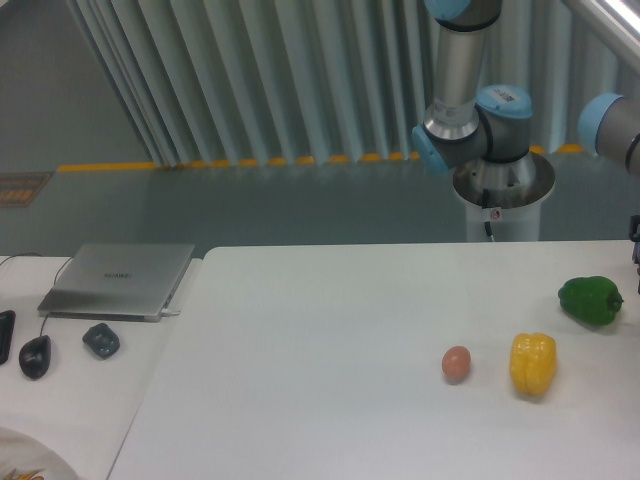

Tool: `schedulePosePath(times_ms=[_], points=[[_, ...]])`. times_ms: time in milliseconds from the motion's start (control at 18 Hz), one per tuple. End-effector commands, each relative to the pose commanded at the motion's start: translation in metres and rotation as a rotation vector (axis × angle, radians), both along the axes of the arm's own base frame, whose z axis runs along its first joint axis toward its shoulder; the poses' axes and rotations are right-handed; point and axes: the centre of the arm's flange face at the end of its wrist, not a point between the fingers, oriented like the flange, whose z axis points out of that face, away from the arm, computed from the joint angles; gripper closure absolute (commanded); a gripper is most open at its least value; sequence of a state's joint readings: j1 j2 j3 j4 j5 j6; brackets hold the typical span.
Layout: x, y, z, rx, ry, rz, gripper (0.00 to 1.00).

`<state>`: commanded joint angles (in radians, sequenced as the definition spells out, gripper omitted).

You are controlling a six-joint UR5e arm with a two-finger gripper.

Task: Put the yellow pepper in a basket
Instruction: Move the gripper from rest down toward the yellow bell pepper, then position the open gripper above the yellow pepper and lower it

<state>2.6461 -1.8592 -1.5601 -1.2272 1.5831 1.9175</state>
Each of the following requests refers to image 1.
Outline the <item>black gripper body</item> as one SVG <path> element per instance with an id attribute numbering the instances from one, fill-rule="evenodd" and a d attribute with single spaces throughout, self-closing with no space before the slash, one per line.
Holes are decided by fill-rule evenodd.
<path id="1" fill-rule="evenodd" d="M 629 240 L 633 243 L 632 262 L 637 267 L 640 266 L 640 233 L 639 233 L 639 226 L 640 226 L 640 215 L 639 214 L 632 215 L 630 217 L 630 222 L 629 222 L 628 237 L 629 237 Z"/>

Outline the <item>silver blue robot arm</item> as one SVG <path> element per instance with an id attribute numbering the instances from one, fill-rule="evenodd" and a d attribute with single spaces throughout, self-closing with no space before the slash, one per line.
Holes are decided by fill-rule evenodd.
<path id="1" fill-rule="evenodd" d="M 615 54 L 639 72 L 639 6 L 632 1 L 563 1 Z M 424 1 L 439 25 L 434 97 L 413 128 L 431 172 L 453 170 L 469 242 L 537 241 L 541 205 L 555 171 L 530 151 L 532 101 L 513 85 L 478 91 L 486 34 L 502 1 Z M 639 178 L 639 101 L 616 93 L 592 99 L 578 119 L 579 144 Z"/>

